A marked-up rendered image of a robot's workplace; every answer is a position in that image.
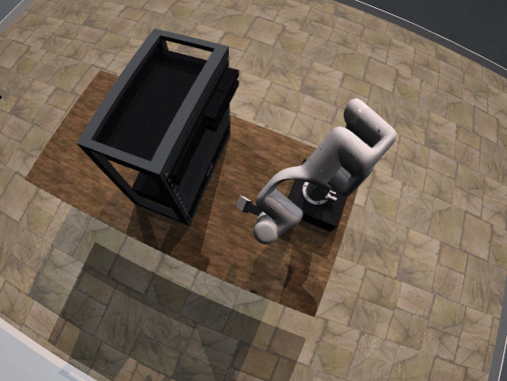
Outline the black metal rack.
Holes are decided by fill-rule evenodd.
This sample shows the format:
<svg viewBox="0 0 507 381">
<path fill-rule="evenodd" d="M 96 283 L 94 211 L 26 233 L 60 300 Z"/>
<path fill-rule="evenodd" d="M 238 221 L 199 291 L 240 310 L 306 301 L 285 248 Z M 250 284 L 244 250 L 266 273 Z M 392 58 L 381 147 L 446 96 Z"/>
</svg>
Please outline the black metal rack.
<svg viewBox="0 0 507 381">
<path fill-rule="evenodd" d="M 213 52 L 207 61 L 167 41 Z M 231 134 L 239 70 L 228 63 L 228 46 L 153 29 L 76 144 L 135 205 L 190 226 Z M 132 187 L 108 160 L 139 171 Z"/>
</svg>

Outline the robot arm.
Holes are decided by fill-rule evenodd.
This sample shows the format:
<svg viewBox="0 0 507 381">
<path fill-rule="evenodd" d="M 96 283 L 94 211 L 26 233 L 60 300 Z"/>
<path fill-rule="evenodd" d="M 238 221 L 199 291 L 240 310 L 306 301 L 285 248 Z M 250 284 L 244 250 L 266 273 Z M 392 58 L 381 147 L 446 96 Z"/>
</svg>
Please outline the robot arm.
<svg viewBox="0 0 507 381">
<path fill-rule="evenodd" d="M 331 189 L 343 197 L 351 195 L 396 140 L 393 127 L 360 99 L 347 103 L 344 119 L 346 127 L 333 128 L 303 165 L 275 174 L 257 196 L 257 205 L 239 196 L 236 207 L 259 216 L 253 229 L 258 242 L 274 242 L 303 217 L 302 210 L 276 189 L 280 183 L 304 181 L 303 197 L 312 205 L 336 202 Z"/>
</svg>

